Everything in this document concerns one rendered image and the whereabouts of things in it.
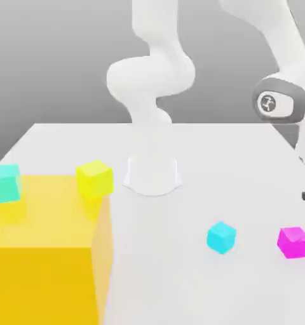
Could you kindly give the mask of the small yellow cube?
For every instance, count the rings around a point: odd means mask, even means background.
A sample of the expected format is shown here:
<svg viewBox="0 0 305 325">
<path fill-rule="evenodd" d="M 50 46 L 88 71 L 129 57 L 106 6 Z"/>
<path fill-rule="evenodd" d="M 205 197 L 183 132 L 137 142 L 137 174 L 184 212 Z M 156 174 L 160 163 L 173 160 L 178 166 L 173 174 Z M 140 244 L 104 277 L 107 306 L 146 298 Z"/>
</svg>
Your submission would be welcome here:
<svg viewBox="0 0 305 325">
<path fill-rule="evenodd" d="M 86 199 L 98 199 L 114 191 L 112 168 L 99 160 L 78 166 L 76 181 L 80 194 Z"/>
</svg>

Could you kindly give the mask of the small cyan cube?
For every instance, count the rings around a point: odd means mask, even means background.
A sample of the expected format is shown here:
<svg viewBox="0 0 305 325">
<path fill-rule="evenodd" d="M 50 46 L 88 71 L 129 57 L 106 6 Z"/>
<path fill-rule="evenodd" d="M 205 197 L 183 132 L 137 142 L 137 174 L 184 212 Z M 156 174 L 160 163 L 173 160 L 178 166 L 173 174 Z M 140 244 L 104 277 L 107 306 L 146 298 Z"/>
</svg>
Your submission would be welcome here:
<svg viewBox="0 0 305 325">
<path fill-rule="evenodd" d="M 236 233 L 235 228 L 224 222 L 218 222 L 208 230 L 207 246 L 223 255 L 234 246 Z"/>
</svg>

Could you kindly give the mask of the small turquoise cube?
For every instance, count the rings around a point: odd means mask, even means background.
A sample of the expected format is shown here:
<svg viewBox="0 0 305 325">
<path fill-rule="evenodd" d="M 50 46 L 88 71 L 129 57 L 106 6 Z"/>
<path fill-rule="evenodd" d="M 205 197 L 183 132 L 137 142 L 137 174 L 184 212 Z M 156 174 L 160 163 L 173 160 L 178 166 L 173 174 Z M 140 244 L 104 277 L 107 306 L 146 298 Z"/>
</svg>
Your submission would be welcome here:
<svg viewBox="0 0 305 325">
<path fill-rule="evenodd" d="M 0 204 L 19 201 L 21 196 L 22 180 L 18 165 L 0 165 Z"/>
</svg>

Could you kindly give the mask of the small magenta cube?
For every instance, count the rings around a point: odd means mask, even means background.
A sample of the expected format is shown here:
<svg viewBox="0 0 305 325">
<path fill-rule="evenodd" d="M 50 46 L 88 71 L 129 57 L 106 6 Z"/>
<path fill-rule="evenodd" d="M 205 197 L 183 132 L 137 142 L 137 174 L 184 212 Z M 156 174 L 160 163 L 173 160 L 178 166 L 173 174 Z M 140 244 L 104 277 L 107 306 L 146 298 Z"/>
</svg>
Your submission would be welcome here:
<svg viewBox="0 0 305 325">
<path fill-rule="evenodd" d="M 305 231 L 300 227 L 281 228 L 277 246 L 287 259 L 305 258 Z"/>
</svg>

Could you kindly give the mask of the large yellow box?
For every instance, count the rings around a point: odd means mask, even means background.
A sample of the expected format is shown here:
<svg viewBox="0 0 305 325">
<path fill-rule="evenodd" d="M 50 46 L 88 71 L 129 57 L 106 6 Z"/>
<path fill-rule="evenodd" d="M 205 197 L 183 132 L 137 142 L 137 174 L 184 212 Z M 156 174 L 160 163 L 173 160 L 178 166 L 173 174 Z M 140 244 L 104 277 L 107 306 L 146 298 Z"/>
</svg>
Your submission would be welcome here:
<svg viewBox="0 0 305 325">
<path fill-rule="evenodd" d="M 104 325 L 112 268 L 110 197 L 74 176 L 22 177 L 0 204 L 0 325 Z"/>
</svg>

